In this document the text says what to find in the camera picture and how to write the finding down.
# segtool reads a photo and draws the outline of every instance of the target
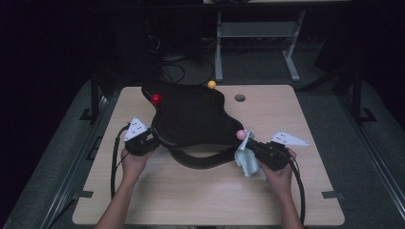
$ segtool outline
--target black strap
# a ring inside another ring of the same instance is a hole
[[[216,155],[206,157],[195,157],[188,155],[183,150],[169,149],[170,155],[181,165],[191,169],[211,169],[219,165],[235,160],[237,148],[228,148]]]

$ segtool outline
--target orange ball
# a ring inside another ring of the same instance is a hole
[[[208,82],[208,88],[215,89],[216,86],[217,86],[217,83],[214,80],[211,80]]]

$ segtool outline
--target dark background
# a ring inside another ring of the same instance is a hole
[[[160,62],[146,49],[143,18],[149,15],[105,15],[84,10],[99,4],[0,2],[0,225],[10,214],[75,94],[94,73],[106,94],[159,75]],[[331,72],[346,63],[358,66],[363,78],[375,87],[405,127],[403,11],[399,1],[354,1],[348,8],[331,8],[328,13],[309,10],[300,39],[328,38],[318,67]],[[201,23],[201,30],[183,25],[197,33],[189,37],[193,46],[198,45],[196,37],[215,32],[215,14],[214,20],[203,20],[204,16],[201,20],[193,17]],[[179,39],[177,19],[171,20],[164,25],[171,30],[158,28],[168,42]],[[135,73],[142,77],[134,78]]]

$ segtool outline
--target wooden table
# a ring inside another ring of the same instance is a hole
[[[279,131],[285,131],[309,142],[309,146],[290,146],[297,153],[301,178],[306,189],[306,225],[340,225],[344,216],[336,198],[323,198],[332,191],[330,180],[290,86],[218,86],[225,96],[227,113],[252,131],[255,139],[268,142]],[[234,99],[243,94],[244,102]],[[96,160],[84,186],[94,192],[81,198],[73,220],[77,224],[96,224],[110,202],[110,174],[115,137],[134,116],[150,125],[155,108],[140,88],[125,88],[118,99],[110,123],[98,150]],[[121,181],[117,171],[117,184]],[[300,209],[295,178],[292,193]],[[236,162],[208,169],[193,170],[176,162],[168,151],[159,147],[148,160],[136,185],[128,224],[148,225],[277,225],[279,210],[274,195],[265,183],[262,171],[245,177]]]

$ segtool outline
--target right hand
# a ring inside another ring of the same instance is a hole
[[[297,154],[287,148],[292,157],[296,158]],[[266,182],[270,186],[271,190],[276,196],[281,196],[283,194],[290,195],[291,193],[291,178],[292,178],[292,169],[288,164],[281,170],[272,171],[267,165],[262,161],[259,161],[263,172],[266,175]]]

